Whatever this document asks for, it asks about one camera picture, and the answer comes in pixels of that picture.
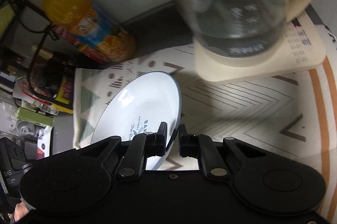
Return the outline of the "person's hand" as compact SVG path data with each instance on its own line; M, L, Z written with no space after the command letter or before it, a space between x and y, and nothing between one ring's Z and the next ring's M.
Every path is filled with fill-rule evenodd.
M29 213L29 210L27 209L25 203L21 201L20 203L17 203L15 206L15 210L13 212L13 215L11 217L10 223L16 223L20 219L22 219L25 215Z

